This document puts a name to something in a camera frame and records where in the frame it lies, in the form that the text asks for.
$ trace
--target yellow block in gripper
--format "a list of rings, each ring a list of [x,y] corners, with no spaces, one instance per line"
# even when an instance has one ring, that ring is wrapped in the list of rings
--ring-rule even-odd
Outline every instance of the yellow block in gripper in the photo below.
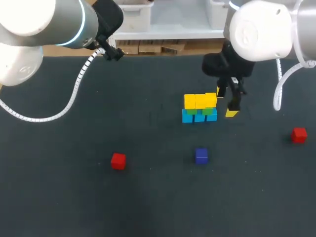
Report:
[[[238,113],[239,111],[230,111],[229,109],[227,109],[226,111],[226,117],[227,118],[233,118],[235,117],[235,115]]]

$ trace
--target cable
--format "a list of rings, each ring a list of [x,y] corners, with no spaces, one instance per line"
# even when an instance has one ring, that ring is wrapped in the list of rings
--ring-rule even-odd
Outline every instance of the cable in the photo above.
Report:
[[[282,79],[282,66],[281,66],[281,61],[279,58],[276,60],[276,66],[277,66],[278,81],[280,81]],[[282,91],[283,90],[281,87],[281,90],[280,90],[279,95],[277,97],[277,104],[280,108],[281,108],[281,103],[282,103]]]
[[[308,64],[309,68],[314,68],[316,66],[316,61],[307,61],[306,62]],[[301,63],[296,64],[295,66],[293,66],[292,68],[290,68],[285,74],[284,76],[281,78],[281,80],[278,82],[277,86],[276,86],[276,91],[275,91],[275,95],[273,98],[273,107],[276,111],[279,111],[281,109],[281,103],[279,103],[279,97],[281,95],[282,92],[282,87],[284,85],[284,83],[286,82],[286,80],[293,74],[295,73],[297,70],[303,68],[304,66]]]
[[[96,51],[94,51],[94,53],[88,58],[88,60],[85,62],[84,66],[82,67],[76,83],[75,83],[75,87],[73,90],[73,93],[71,95],[71,98],[67,104],[67,106],[58,114],[48,117],[48,118],[29,118],[29,117],[25,117],[23,115],[18,114],[17,112],[13,111],[8,105],[6,105],[2,100],[0,100],[0,106],[2,108],[4,108],[9,114],[11,114],[12,116],[15,116],[16,118],[23,120],[23,121],[27,121],[27,122],[49,122],[49,121],[53,121],[56,120],[58,118],[60,118],[61,116],[65,115],[68,110],[71,108],[71,106],[73,105],[76,96],[77,96],[77,92],[78,92],[78,88],[80,86],[81,80],[86,72],[86,70],[88,69],[88,67],[90,66],[90,64],[92,63],[92,61],[95,59],[96,56],[98,56],[99,54],[105,54],[105,50],[103,48],[99,48]]]

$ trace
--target cardboard box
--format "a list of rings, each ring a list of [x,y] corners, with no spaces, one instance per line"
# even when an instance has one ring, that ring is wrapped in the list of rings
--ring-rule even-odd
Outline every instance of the cardboard box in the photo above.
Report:
[[[223,39],[195,39],[188,41],[184,50],[178,55],[205,55],[219,53],[223,48]]]
[[[162,40],[141,40],[139,43],[140,53],[161,53]]]
[[[183,39],[167,39],[162,43],[162,49],[171,49],[173,51],[179,52],[184,50],[186,46],[186,41]]]
[[[121,48],[127,55],[138,54],[139,40],[117,40],[117,48]]]

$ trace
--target yellow block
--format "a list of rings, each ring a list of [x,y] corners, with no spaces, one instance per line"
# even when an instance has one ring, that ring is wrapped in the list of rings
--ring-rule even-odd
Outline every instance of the yellow block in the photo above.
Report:
[[[206,109],[206,95],[205,94],[199,94],[196,95],[196,109]]]
[[[227,118],[233,118],[235,117],[235,115],[238,113],[239,111],[230,111],[229,109],[227,109],[226,111],[226,117]]]
[[[206,93],[206,107],[215,108],[217,104],[217,95],[216,93]]]
[[[186,110],[193,110],[196,108],[196,95],[184,95],[184,108]]]

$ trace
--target cyan block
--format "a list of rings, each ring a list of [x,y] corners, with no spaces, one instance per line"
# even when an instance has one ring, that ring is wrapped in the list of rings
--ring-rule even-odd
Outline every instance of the cyan block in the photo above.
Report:
[[[208,115],[206,117],[206,121],[207,122],[213,122],[213,121],[217,121],[217,109],[213,108],[213,113],[212,115]]]
[[[198,110],[194,116],[194,122],[205,122],[205,115],[202,114],[202,110]]]
[[[182,123],[192,123],[193,122],[193,115],[187,114],[185,109],[182,110]]]
[[[196,149],[196,164],[207,164],[208,155],[206,148],[197,148]]]

